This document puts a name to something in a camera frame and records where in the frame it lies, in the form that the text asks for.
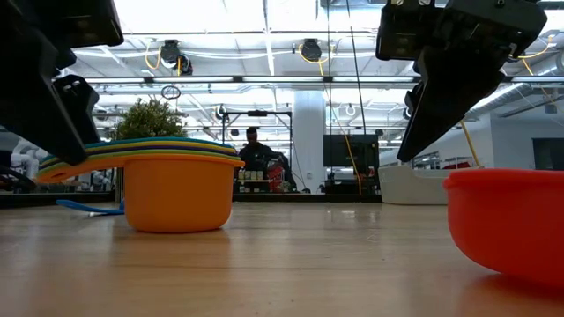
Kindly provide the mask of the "red measuring cup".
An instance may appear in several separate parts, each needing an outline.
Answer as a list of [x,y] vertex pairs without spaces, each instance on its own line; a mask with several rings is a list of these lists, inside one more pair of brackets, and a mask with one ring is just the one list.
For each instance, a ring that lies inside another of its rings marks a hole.
[[444,182],[451,238],[477,264],[564,288],[564,172],[487,168]]

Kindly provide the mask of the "black metal frame stand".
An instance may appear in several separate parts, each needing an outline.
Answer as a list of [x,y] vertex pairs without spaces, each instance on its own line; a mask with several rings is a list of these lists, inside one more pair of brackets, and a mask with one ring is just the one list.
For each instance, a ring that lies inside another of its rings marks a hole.
[[[282,152],[288,159],[292,171],[293,118],[290,112],[267,110],[226,111],[228,121],[220,120],[220,140],[232,145],[238,155],[248,143],[246,130],[256,127],[258,141],[276,152]],[[267,175],[262,172],[246,171],[244,167],[235,173],[235,190],[243,194],[287,194],[296,190],[284,178],[282,164],[272,159],[267,166]]]

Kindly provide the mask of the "orange measuring cups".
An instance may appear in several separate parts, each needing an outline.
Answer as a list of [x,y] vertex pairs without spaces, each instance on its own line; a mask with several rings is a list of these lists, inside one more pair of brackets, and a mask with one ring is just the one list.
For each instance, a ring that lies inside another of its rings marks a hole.
[[231,216],[238,158],[140,151],[94,155],[71,166],[42,166],[37,181],[54,183],[112,167],[123,169],[124,214],[140,232],[187,233],[220,228]]

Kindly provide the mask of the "person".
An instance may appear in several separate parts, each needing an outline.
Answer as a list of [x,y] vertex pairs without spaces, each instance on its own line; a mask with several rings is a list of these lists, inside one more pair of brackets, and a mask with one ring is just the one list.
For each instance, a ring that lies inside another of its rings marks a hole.
[[262,172],[263,176],[266,176],[268,163],[276,159],[282,164],[284,178],[290,183],[290,188],[295,188],[296,183],[289,170],[287,157],[282,152],[276,152],[268,145],[260,143],[256,127],[247,128],[246,138],[248,143],[239,151],[241,160],[245,162],[245,170]]

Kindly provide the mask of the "white plastic basket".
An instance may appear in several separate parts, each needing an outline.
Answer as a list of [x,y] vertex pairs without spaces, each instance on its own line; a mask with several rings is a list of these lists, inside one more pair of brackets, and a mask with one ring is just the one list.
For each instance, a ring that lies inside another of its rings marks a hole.
[[399,205],[446,205],[442,183],[450,170],[412,169],[409,166],[383,166],[378,169],[384,203]]

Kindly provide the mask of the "black monitor screen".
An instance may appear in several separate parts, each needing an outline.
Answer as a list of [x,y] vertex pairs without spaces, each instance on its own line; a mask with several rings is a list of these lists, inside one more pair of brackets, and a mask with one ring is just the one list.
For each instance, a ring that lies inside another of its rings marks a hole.
[[326,167],[375,167],[380,164],[377,135],[324,135],[323,165]]

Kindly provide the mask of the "dark wall screen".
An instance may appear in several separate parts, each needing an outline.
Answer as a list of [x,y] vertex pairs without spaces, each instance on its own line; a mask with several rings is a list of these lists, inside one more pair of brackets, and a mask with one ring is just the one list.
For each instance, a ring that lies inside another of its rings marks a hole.
[[536,170],[564,171],[564,138],[533,138]]

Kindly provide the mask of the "small blue measuring cup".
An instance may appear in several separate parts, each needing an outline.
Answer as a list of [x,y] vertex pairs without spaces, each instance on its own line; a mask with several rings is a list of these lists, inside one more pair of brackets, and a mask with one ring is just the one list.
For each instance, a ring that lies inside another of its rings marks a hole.
[[83,211],[83,212],[89,212],[89,213],[97,213],[97,214],[102,214],[102,215],[112,215],[112,216],[117,216],[117,215],[123,215],[124,214],[124,201],[120,202],[119,208],[118,209],[100,209],[100,208],[95,208],[89,205],[85,205],[82,203],[77,203],[71,200],[57,200],[56,204],[59,206],[63,206],[72,210],[79,210],[79,211]]

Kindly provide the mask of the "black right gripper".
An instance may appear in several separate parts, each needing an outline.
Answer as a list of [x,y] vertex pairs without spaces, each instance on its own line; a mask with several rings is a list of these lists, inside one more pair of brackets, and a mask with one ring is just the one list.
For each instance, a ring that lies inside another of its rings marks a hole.
[[504,78],[547,22],[538,0],[429,0],[437,10],[404,97],[410,115],[397,158],[407,162],[461,121]]

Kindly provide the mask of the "white building column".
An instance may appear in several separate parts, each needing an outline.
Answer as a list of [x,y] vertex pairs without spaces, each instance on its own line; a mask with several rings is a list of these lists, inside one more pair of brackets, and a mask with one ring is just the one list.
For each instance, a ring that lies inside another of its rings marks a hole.
[[323,135],[326,101],[321,91],[296,91],[293,103],[293,170],[301,179],[299,190],[318,194],[325,180]]

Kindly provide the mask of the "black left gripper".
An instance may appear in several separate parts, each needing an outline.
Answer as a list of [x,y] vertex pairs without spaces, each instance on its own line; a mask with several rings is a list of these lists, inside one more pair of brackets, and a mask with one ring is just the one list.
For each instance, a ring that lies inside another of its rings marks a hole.
[[70,164],[100,141],[99,94],[83,77],[56,80],[75,48],[123,43],[114,0],[0,0],[0,126]]

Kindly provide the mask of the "small potted green plant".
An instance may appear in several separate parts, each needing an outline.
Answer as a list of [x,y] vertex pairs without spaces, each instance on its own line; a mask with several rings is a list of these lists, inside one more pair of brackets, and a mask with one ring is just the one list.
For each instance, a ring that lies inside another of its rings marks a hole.
[[147,137],[185,137],[181,117],[167,102],[137,99],[122,119],[108,132],[112,140]]

